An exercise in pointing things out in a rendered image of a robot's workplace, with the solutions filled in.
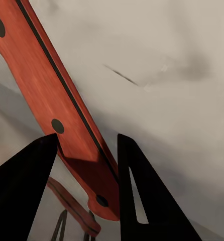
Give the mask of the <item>parer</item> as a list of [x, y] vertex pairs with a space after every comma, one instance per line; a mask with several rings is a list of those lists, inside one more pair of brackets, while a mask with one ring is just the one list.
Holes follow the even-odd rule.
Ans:
[[118, 164], [28, 0], [0, 0], [0, 54], [89, 209], [120, 221]]

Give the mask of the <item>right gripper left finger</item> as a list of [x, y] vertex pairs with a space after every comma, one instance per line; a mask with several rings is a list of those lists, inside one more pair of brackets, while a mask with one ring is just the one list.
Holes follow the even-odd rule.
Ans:
[[57, 152], [50, 134], [0, 166], [0, 241], [27, 241]]

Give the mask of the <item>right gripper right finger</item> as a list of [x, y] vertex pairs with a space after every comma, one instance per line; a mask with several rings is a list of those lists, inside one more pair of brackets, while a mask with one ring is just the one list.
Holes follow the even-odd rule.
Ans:
[[[121, 241], [202, 241], [137, 143], [118, 134]], [[129, 168], [148, 220], [137, 221]]]

